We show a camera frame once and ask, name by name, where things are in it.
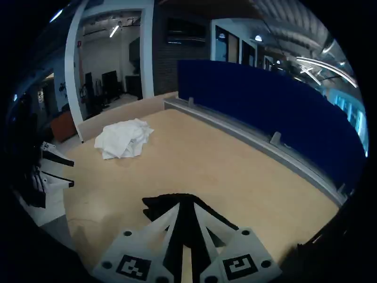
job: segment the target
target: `blue partition wall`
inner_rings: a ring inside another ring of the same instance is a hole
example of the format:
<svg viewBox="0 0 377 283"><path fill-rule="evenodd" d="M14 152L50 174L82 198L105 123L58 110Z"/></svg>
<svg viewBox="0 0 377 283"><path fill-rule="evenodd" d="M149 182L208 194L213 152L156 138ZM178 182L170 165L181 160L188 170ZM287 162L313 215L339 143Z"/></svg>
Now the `blue partition wall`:
<svg viewBox="0 0 377 283"><path fill-rule="evenodd" d="M277 73L209 60L178 62L179 98L219 111L292 147L350 192L365 154L345 113L309 85Z"/></svg>

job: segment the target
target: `ceiling light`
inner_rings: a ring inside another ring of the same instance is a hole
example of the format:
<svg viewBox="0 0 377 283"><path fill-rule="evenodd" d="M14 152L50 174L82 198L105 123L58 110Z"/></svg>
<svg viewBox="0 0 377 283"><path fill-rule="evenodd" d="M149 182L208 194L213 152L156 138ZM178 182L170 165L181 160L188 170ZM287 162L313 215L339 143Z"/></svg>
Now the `ceiling light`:
<svg viewBox="0 0 377 283"><path fill-rule="evenodd" d="M306 62L306 63L310 63L310 64L313 64L313 65L317 65L317 66L323 67L327 70L330 70L330 71L334 72L335 74L340 75L345 80L347 80L350 84L352 84L355 88L357 88L356 81L350 75L348 75L346 72L342 71L341 69L334 67L333 65L330 65L330 64L322 62L322 61L305 58L305 57L297 57L296 60L300 61L300 62Z"/></svg>
<svg viewBox="0 0 377 283"><path fill-rule="evenodd" d="M313 69L314 69L314 67L309 67L307 69L302 69L302 71L300 72L300 74L305 73L305 71L311 71Z"/></svg>
<svg viewBox="0 0 377 283"><path fill-rule="evenodd" d="M113 35L115 34L115 32L116 32L116 30L117 30L118 28L119 28L119 26L117 25L117 26L114 28L113 32L110 34L110 38L113 37Z"/></svg>
<svg viewBox="0 0 377 283"><path fill-rule="evenodd" d="M305 73L307 73L308 76L311 77L313 79L313 81L315 81L318 85L321 85L321 82L319 80L317 80L317 78L315 76L313 76L313 74L311 72L309 72L308 69L303 69L303 71Z"/></svg>
<svg viewBox="0 0 377 283"><path fill-rule="evenodd" d="M254 38L256 41L258 42L262 42L262 37L260 35L257 35L255 38Z"/></svg>
<svg viewBox="0 0 377 283"><path fill-rule="evenodd" d="M62 12L63 12L63 9L61 9L60 11L58 11L58 12L56 13L56 15L52 17L52 19L50 20L50 23L51 23L53 20L55 20L58 16L60 16L60 14L61 14Z"/></svg>
<svg viewBox="0 0 377 283"><path fill-rule="evenodd" d="M306 71L306 73L309 75L309 77L311 77L318 85L321 85L321 82L319 80L317 80L317 78L315 76L313 76L313 74L309 71Z"/></svg>
<svg viewBox="0 0 377 283"><path fill-rule="evenodd" d="M329 52L330 49L333 48L334 44L335 44L335 40L333 40L333 42L330 44L329 47L324 48L324 49L322 50L322 53L327 53L327 52Z"/></svg>

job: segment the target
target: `desk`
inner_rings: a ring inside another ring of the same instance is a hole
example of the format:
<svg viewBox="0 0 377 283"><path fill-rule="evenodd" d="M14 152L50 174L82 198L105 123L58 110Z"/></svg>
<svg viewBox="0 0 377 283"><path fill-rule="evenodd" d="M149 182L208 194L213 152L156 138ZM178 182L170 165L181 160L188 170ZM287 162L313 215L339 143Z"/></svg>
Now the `desk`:
<svg viewBox="0 0 377 283"><path fill-rule="evenodd" d="M284 165L204 122L173 109L143 120L155 131L137 158L103 160L94 139L67 154L75 166L64 175L75 186L64 190L66 217L88 268L122 229L149 223L143 197L197 195L230 222L251 227L277 262L338 210Z"/></svg>

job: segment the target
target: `black cable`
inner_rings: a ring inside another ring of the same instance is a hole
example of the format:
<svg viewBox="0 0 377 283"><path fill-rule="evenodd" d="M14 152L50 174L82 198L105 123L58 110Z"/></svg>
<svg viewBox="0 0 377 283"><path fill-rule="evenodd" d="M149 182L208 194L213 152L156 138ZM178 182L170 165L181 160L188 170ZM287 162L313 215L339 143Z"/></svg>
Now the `black cable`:
<svg viewBox="0 0 377 283"><path fill-rule="evenodd" d="M341 76L339 76L339 75L335 75L335 76L332 76L332 77L324 78L324 79L319 80L319 81L322 82L322 81L325 81L325 80L335 79L335 78L340 78L340 77L341 77Z"/></svg>

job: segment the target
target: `white cloth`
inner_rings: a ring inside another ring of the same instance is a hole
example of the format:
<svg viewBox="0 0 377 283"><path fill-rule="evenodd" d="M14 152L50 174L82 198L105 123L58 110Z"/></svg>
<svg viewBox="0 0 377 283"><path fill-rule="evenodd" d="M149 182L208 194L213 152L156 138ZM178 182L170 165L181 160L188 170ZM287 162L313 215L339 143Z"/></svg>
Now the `white cloth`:
<svg viewBox="0 0 377 283"><path fill-rule="evenodd" d="M103 159L135 157L141 154L154 130L139 119L105 126L96 138L94 147L102 150Z"/></svg>

